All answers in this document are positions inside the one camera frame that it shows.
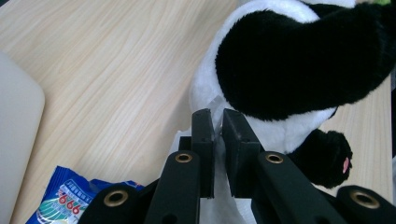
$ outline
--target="plastic wrapper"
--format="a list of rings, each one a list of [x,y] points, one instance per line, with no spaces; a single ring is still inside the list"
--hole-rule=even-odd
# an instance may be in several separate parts
[[[121,184],[132,186],[137,190],[143,188],[134,181],[125,181]],[[41,204],[26,223],[78,223],[95,195],[111,185],[113,183],[98,179],[88,181],[68,168],[57,166]]]

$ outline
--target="plush toy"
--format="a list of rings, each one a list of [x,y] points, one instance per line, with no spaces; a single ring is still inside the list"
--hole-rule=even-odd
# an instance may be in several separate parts
[[[257,0],[226,20],[191,83],[191,109],[242,112],[265,150],[313,183],[348,178],[344,135],[318,127],[377,88],[396,62],[396,6],[354,0]]]

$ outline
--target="wooden table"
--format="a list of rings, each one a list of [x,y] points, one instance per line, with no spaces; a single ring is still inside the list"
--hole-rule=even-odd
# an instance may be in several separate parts
[[[156,179],[176,131],[191,125],[193,72],[235,4],[11,0],[0,7],[0,50],[46,95],[12,223],[37,209],[56,165],[88,179],[143,185]],[[387,79],[323,127],[345,132],[354,150],[347,184],[388,200],[389,93]]]

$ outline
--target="screw hole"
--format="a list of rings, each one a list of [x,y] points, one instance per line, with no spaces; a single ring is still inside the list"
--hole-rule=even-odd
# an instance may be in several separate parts
[[[278,156],[276,154],[268,154],[265,156],[265,159],[267,159],[271,163],[276,163],[276,164],[283,162],[283,158],[281,158],[280,156]]]
[[[192,156],[187,153],[178,154],[176,156],[176,161],[178,161],[178,162],[189,162],[191,160],[192,160]]]
[[[127,199],[128,193],[125,190],[114,190],[106,195],[104,203],[108,207],[117,207],[125,203]]]
[[[370,209],[376,209],[379,207],[379,201],[370,194],[367,194],[363,191],[352,190],[350,192],[350,197],[360,206]]]

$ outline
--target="pink paw pad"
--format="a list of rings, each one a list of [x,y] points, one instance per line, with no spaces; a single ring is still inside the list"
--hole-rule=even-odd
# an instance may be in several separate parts
[[[344,161],[343,174],[347,171],[347,168],[349,168],[349,158],[348,157],[346,157],[346,160]]]

